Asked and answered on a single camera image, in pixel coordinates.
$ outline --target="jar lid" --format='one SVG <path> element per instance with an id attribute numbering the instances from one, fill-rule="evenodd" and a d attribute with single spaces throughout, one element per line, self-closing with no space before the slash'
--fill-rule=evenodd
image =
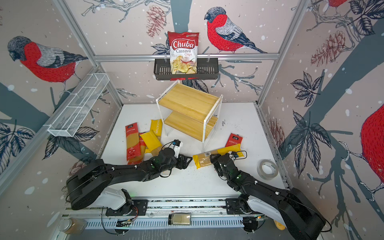
<path id="1" fill-rule="evenodd" d="M 62 231 L 62 232 L 65 232 L 66 230 L 68 230 L 72 225 L 72 219 L 63 219 L 60 221 L 60 224 L 59 224 L 59 230 Z"/>

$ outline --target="white wire basket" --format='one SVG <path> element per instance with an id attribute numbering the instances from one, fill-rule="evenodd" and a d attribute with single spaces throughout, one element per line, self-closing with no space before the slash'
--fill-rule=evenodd
<path id="1" fill-rule="evenodd" d="M 75 96 L 52 123 L 48 132 L 55 137 L 73 137 L 108 82 L 106 73 L 90 74 L 84 86 L 78 92 L 71 93 Z"/>

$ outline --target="two-tier wooden shelf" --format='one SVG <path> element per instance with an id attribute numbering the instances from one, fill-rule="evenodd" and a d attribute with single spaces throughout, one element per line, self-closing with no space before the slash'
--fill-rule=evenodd
<path id="1" fill-rule="evenodd" d="M 156 99 L 163 123 L 201 141 L 202 151 L 218 120 L 222 101 L 223 95 L 213 96 L 183 85 L 180 80 L 175 81 Z M 172 110 L 165 119 L 160 106 Z"/>

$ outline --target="slotted tray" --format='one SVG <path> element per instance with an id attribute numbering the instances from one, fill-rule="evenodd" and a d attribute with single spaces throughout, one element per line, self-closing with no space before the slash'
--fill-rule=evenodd
<path id="1" fill-rule="evenodd" d="M 198 58 L 197 73 L 195 74 L 172 74 L 170 70 L 170 60 L 155 59 L 154 74 L 157 80 L 187 80 L 200 79 L 209 80 L 218 78 L 217 58 Z"/>

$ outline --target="gray floor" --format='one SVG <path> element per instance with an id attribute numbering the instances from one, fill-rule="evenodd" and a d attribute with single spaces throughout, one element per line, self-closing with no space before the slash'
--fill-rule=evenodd
<path id="1" fill-rule="evenodd" d="M 123 235 L 115 236 L 101 230 L 85 230 L 81 235 L 68 236 L 66 240 L 293 240 L 287 229 L 281 231 L 271 219 L 255 231 L 247 233 L 242 228 L 183 228 L 161 230 L 130 230 Z"/>

